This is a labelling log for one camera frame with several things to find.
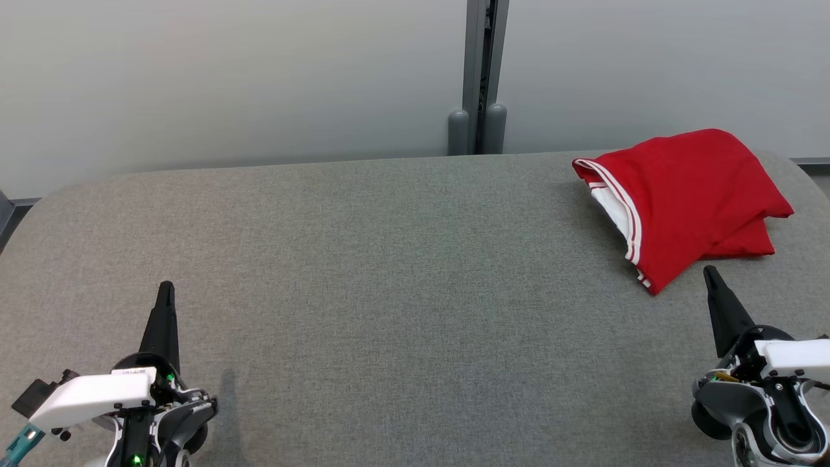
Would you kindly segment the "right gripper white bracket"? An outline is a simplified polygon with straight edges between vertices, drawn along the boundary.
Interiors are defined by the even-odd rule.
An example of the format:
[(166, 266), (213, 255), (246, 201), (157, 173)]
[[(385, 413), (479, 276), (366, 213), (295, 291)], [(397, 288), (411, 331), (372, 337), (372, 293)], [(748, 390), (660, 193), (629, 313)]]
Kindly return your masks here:
[(828, 377), (827, 335), (799, 341), (756, 325), (715, 266), (705, 266), (704, 280), (720, 368), (733, 377)]

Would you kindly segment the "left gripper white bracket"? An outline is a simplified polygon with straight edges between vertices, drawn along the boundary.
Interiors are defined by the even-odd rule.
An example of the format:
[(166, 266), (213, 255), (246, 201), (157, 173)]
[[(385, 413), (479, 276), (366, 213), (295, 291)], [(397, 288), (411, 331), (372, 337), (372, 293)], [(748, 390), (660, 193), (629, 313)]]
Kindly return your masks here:
[(119, 361), (107, 374), (77, 376), (57, 385), (29, 422), (50, 431), (107, 414), (177, 401), (182, 379), (175, 287), (171, 281), (158, 286), (139, 351)]

